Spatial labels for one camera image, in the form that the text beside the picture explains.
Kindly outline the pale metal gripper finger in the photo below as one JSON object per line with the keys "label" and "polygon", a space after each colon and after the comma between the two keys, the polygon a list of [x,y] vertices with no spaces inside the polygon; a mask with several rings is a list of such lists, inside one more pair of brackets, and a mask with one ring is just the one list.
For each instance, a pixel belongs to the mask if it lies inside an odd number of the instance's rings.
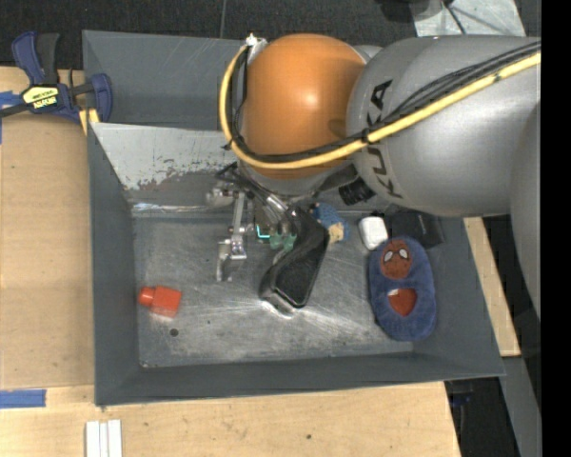
{"label": "pale metal gripper finger", "polygon": [[226,275],[226,261],[229,259],[229,240],[219,241],[217,246],[216,280],[218,282],[224,282],[228,279]]}
{"label": "pale metal gripper finger", "polygon": [[243,237],[229,239],[229,251],[226,256],[226,279],[231,282],[235,273],[244,265],[247,259]]}

